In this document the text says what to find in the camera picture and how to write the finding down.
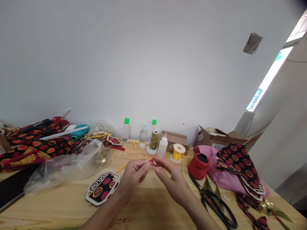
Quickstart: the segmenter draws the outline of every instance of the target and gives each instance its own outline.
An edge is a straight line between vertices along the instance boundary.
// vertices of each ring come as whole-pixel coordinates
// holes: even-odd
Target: scissors
[[[199,185],[199,183],[195,180],[195,178],[190,173],[189,173],[189,176],[192,182],[194,183],[194,185],[198,188],[201,194],[201,202],[203,206],[206,208],[206,210],[208,211],[206,207],[206,203],[207,203],[214,210],[214,212],[218,215],[218,217],[223,221],[223,223],[227,227],[227,230],[231,230],[231,228],[237,228],[238,227],[237,220],[234,217],[234,214],[231,212],[230,208],[227,206],[227,204],[220,197],[214,194],[212,191],[208,189],[203,189],[202,186]],[[226,210],[228,211],[231,217],[231,220],[227,216],[225,216],[225,214],[222,212],[222,210],[220,209],[220,207],[217,205],[217,203],[215,202],[213,198],[217,199],[220,202],[220,204],[226,208]]]

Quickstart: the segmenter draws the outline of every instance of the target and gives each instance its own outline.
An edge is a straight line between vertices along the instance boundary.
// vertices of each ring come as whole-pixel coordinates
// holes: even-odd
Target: thread spool
[[[202,153],[195,154],[188,166],[189,173],[196,179],[202,180],[205,178],[210,168],[210,161],[207,156]]]
[[[147,152],[151,155],[155,155],[158,151],[157,144],[158,144],[159,134],[160,132],[157,130],[154,130],[152,133],[150,144],[147,147]]]
[[[81,127],[85,127],[87,125],[79,125],[77,128],[81,128]],[[71,141],[78,141],[81,139],[82,135],[83,134],[86,134],[88,131],[90,130],[90,128],[86,128],[86,129],[82,129],[80,131],[77,131],[77,132],[73,132],[69,135],[70,137],[70,140]]]
[[[181,155],[185,153],[185,147],[181,144],[174,144],[174,148],[170,147],[173,151],[171,153],[170,158],[173,162],[175,163],[180,163],[181,162]]]

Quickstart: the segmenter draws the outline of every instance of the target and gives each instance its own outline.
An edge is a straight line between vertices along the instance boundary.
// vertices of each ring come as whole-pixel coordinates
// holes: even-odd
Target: window
[[[263,79],[261,85],[259,86],[255,96],[249,103],[246,110],[248,111],[255,111],[259,101],[261,100],[262,96],[268,89],[269,85],[273,81],[274,77],[276,76],[277,72],[281,68],[282,64],[288,57],[289,53],[293,49],[293,46],[299,42],[300,38],[303,37],[307,30],[307,11],[304,12],[303,16],[298,21],[297,25],[295,26],[294,30],[292,31],[291,35],[289,36],[284,48],[279,52],[278,56],[276,57],[274,63],[272,64],[270,70],[266,74],[265,78]]]

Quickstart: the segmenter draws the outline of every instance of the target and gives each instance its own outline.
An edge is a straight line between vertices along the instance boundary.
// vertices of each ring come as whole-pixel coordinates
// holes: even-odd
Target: green thread spool
[[[157,130],[153,131],[149,145],[149,148],[151,150],[155,150],[157,148],[159,134],[160,134],[159,131]]]

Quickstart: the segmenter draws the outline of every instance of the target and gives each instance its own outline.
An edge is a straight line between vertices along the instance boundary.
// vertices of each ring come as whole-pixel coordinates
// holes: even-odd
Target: teal thread spool
[[[87,125],[79,125],[77,128],[82,128],[82,127],[85,127],[85,126],[87,126]],[[78,140],[80,140],[82,135],[86,134],[89,130],[90,130],[90,128],[87,127],[86,129],[82,129],[82,130],[79,130],[77,132],[71,133],[69,135],[70,140],[71,141],[78,141]]]

